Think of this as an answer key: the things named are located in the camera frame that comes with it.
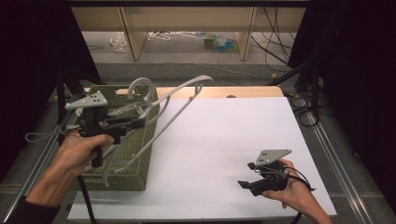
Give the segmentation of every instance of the table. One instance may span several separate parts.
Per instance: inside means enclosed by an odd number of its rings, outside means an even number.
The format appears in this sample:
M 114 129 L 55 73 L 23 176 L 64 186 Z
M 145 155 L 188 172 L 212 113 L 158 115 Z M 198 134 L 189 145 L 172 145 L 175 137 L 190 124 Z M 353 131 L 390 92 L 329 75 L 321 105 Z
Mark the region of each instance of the table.
M 96 218 L 101 222 L 169 222 L 294 217 L 296 211 L 282 209 L 277 201 L 253 197 L 237 183 L 260 178 L 247 164 L 261 150 L 282 148 L 292 150 L 285 158 L 316 188 L 314 195 L 324 210 L 336 215 L 287 98 L 281 97 L 280 90 L 276 97 L 260 97 L 265 96 L 261 91 L 266 87 L 256 89 L 255 95 L 250 87 L 238 89 L 227 94 L 243 97 L 247 93 L 248 98 L 195 99 L 163 132 L 153 145 L 145 191 L 91 191 Z M 185 101 L 171 99 L 157 127 Z M 80 193 L 68 218 L 88 220 Z

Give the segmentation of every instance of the human hand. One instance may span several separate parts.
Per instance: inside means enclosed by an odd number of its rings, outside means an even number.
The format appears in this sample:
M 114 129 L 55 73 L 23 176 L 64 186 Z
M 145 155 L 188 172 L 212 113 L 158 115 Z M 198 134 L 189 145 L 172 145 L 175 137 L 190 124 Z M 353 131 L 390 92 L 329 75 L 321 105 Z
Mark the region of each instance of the human hand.
M 91 160 L 96 158 L 95 147 L 105 147 L 114 142 L 110 135 L 100 134 L 94 137 L 81 137 L 77 130 L 68 133 L 62 143 L 51 168 L 69 173 L 76 177 L 81 175 Z
M 47 207 L 56 207 L 78 175 L 84 172 L 91 160 L 96 157 L 95 147 L 104 147 L 114 139 L 106 134 L 94 137 L 81 137 L 78 131 L 70 132 L 51 166 L 41 176 L 26 197 L 26 202 Z
M 291 161 L 279 159 L 285 166 L 294 168 Z M 297 172 L 289 169 L 289 175 L 298 176 Z M 304 183 L 289 178 L 288 185 L 281 191 L 267 190 L 262 196 L 282 202 L 283 208 L 288 206 L 308 216 L 314 223 L 332 223 L 329 216 L 320 206 L 311 190 Z

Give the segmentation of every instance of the gripper handle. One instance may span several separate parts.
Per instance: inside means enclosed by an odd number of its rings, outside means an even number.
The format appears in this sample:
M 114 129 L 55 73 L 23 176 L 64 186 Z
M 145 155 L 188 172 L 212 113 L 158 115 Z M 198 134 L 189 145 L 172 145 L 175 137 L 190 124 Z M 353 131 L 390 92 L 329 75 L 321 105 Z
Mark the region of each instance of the gripper handle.
M 100 147 L 96 147 L 93 151 L 97 153 L 97 156 L 91 161 L 91 165 L 94 168 L 101 167 L 103 165 L 103 150 Z

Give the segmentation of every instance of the floor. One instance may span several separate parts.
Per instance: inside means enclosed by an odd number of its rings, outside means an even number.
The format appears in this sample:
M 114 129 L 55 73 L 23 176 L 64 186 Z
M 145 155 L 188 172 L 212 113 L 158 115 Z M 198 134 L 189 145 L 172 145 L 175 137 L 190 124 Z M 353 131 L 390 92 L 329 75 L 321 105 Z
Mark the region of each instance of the floor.
M 235 40 L 232 33 L 212 34 Z M 215 47 L 205 46 L 202 40 L 194 37 L 198 36 L 199 33 L 159 35 L 157 36 L 159 38 L 152 37 L 152 40 L 147 39 L 139 60 L 132 61 L 130 52 L 116 52 L 111 46 L 111 43 L 115 43 L 115 40 L 119 37 L 117 33 L 83 33 L 83 35 L 91 50 L 93 60 L 98 64 L 98 69 L 103 69 L 107 64 L 135 64 L 135 66 L 139 64 L 159 64 L 162 66 L 158 66 L 160 69 L 157 72 L 165 73 L 168 72 L 165 71 L 166 65 L 181 64 L 180 67 L 189 65 L 219 70 L 230 74 L 238 73 L 246 76 L 247 79 L 257 76 L 257 74 L 230 70 L 230 68 L 265 65 L 268 68 L 266 71 L 269 72 L 260 74 L 260 76 L 269 79 L 280 77 L 290 70 L 279 59 L 283 61 L 288 59 L 293 38 L 295 37 L 295 34 L 280 34 L 281 43 L 286 46 L 281 48 L 278 44 L 268 43 L 266 38 L 269 38 L 271 33 L 254 33 L 253 37 L 257 43 L 273 52 L 275 57 L 269 53 L 264 53 L 264 50 L 260 49 L 258 44 L 252 41 L 249 46 L 247 60 L 241 61 L 235 49 L 226 49 L 224 52 L 219 52 Z M 272 40 L 279 43 L 277 38 L 272 37 Z M 282 91 L 285 93 L 293 92 L 293 81 L 295 81 L 295 78 L 289 80 L 288 83 L 281 84 Z M 301 99 L 291 99 L 291 101 L 295 106 L 303 103 Z M 325 101 L 325 96 L 321 95 L 320 102 L 326 105 Z M 50 99 L 49 108 L 52 107 L 56 107 L 56 102 Z M 339 126 L 337 119 L 332 116 L 331 109 L 329 107 L 321 108 L 320 117 L 321 121 L 316 127 L 301 125 L 301 130 L 336 207 L 338 215 L 332 218 L 333 223 L 396 223 L 396 217 L 388 207 L 373 179 L 369 176 L 359 159 L 352 154 L 353 147 L 348 143 L 347 137 Z M 307 122 L 310 122 L 312 118 L 308 116 L 303 117 L 303 119 L 307 119 Z M 50 119 L 45 117 L 42 120 L 43 122 L 37 127 L 37 131 L 42 133 L 52 132 L 53 124 L 48 121 Z M 45 143 L 42 142 L 34 143 L 34 147 L 42 148 L 44 146 Z M 29 178 L 28 174 L 30 174 L 32 166 L 23 166 L 21 163 L 29 161 L 33 153 L 29 148 L 23 150 L 0 186 L 0 218 L 2 220 L 5 218 L 8 208 L 13 204 L 19 190 L 21 190 L 21 186 Z M 74 196 L 75 194 L 71 192 L 66 196 L 65 201 L 73 202 Z M 363 205 L 354 205 L 354 202 L 358 199 L 363 201 Z M 67 206 L 67 203 L 63 204 L 62 212 L 57 216 L 54 223 L 74 223 L 67 220 Z M 358 214 L 359 212 L 357 211 L 362 208 L 367 209 L 367 216 Z M 262 223 L 288 222 L 290 220 L 272 219 L 265 220 Z M 309 221 L 303 218 L 300 223 L 309 223 Z

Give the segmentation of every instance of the black wire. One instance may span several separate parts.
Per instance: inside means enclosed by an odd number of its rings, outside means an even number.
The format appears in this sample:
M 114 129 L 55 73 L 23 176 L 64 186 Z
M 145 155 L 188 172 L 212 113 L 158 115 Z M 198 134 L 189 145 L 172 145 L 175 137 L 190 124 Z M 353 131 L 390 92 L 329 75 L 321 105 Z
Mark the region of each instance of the black wire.
M 271 56 L 273 56 L 274 58 L 277 58 L 278 60 L 280 60 L 283 64 L 287 64 L 286 61 L 284 61 L 283 59 L 279 58 L 278 56 L 276 56 L 273 52 L 268 50 L 268 47 L 265 49 L 261 44 L 259 44 L 256 39 L 254 39 L 253 35 L 251 36 L 251 39 L 259 46 L 260 49 L 263 49 L 266 53 L 271 54 Z
M 77 177 L 79 186 L 81 188 L 82 195 L 84 196 L 85 204 L 87 204 L 88 214 L 90 215 L 90 220 L 92 224 L 97 224 L 95 220 L 95 215 L 93 214 L 92 204 L 90 200 L 90 195 L 88 194 L 87 186 L 85 185 L 82 175 Z
M 287 49 L 291 49 L 291 47 L 289 47 L 289 46 L 282 45 L 282 44 L 277 43 L 277 42 L 275 42 L 275 41 L 273 41 L 273 40 L 270 40 L 270 39 L 264 34 L 264 32 L 262 32 L 262 36 L 263 36 L 265 39 L 267 39 L 268 41 L 270 41 L 271 44 L 275 44 L 275 45 L 283 46 L 284 48 L 287 48 Z
M 296 38 L 291 34 L 291 33 L 289 33 L 290 34 L 290 36 L 291 36 L 291 38 L 293 39 L 293 40 L 296 40 Z
M 270 25 L 271 25 L 271 29 L 272 29 L 271 37 L 272 37 L 272 34 L 275 34 L 277 40 L 278 40 L 279 43 L 280 43 L 280 46 L 281 46 L 283 55 L 285 56 L 286 61 L 288 61 L 290 56 L 289 56 L 289 54 L 286 52 L 285 48 L 283 47 L 284 45 L 282 44 L 282 41 L 281 41 L 281 39 L 280 39 L 279 26 L 278 26 L 278 24 L 277 24 L 277 12 L 278 12 L 278 7 L 275 7 L 275 8 L 274 8 L 274 10 L 275 10 L 275 20 L 274 20 L 274 24 L 272 24 L 271 19 L 270 19 L 270 17 L 268 16 L 268 13 L 267 13 L 267 10 L 265 9 L 265 7 L 264 7 L 263 9 L 264 9 L 265 16 L 267 17 L 267 20 L 270 22 Z
M 279 26 L 277 24 L 277 11 L 278 11 L 278 7 L 275 7 L 275 21 L 274 21 L 273 32 L 275 32 L 277 40 L 279 41 L 279 43 L 281 45 L 283 56 L 285 56 L 286 61 L 288 61 L 289 60 L 289 54 L 286 52 L 285 48 L 283 47 L 282 40 L 280 39 Z

